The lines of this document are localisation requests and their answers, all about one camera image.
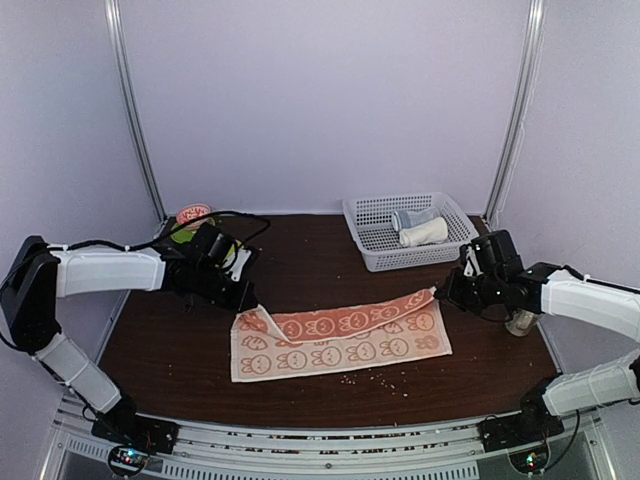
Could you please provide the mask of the orange patterned towel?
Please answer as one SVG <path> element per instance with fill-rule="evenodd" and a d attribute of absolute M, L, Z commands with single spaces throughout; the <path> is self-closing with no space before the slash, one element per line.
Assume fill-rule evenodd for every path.
<path fill-rule="evenodd" d="M 256 383 L 375 368 L 453 353 L 435 290 L 297 313 L 259 305 L 236 316 L 230 378 Z"/>

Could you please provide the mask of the white towel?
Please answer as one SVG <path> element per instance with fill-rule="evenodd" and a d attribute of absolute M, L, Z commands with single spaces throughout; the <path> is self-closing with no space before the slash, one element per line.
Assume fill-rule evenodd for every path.
<path fill-rule="evenodd" d="M 423 244 L 441 243 L 448 238 L 448 226 L 442 217 L 428 223 L 399 232 L 399 243 L 402 247 L 416 247 Z"/>

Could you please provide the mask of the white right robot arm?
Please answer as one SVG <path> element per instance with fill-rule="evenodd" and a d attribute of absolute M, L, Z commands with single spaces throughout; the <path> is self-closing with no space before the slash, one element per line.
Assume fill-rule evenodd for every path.
<path fill-rule="evenodd" d="M 492 306 L 541 316 L 566 370 L 524 395 L 512 423 L 519 440 L 535 440 L 551 419 L 571 412 L 639 400 L 638 290 L 537 263 L 457 267 L 436 296 L 476 316 Z"/>

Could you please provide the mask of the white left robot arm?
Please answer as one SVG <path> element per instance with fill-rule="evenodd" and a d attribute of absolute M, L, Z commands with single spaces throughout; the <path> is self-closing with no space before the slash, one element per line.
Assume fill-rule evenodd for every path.
<path fill-rule="evenodd" d="M 61 303 L 124 292 L 173 292 L 241 312 L 257 303 L 247 271 L 258 256 L 255 247 L 222 233 L 209 240 L 138 245 L 51 244 L 30 236 L 1 285 L 9 344 L 78 396 L 121 443 L 133 444 L 144 433 L 135 402 L 65 333 L 57 318 Z"/>

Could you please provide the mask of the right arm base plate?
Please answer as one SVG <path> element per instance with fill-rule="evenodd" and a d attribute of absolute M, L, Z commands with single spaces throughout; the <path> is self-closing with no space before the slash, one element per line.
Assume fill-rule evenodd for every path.
<path fill-rule="evenodd" d="M 544 443 L 548 438 L 564 432 L 562 421 L 556 417 L 543 418 L 540 423 L 531 423 L 522 413 L 504 417 L 489 416 L 477 427 L 486 453 Z"/>

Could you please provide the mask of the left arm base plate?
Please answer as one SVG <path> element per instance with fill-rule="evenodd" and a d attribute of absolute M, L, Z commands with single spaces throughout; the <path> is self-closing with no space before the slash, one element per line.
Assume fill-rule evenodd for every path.
<path fill-rule="evenodd" d="M 149 454 L 171 454 L 178 433 L 177 423 L 138 415 L 123 421 L 101 417 L 91 428 L 94 437 L 131 446 Z"/>

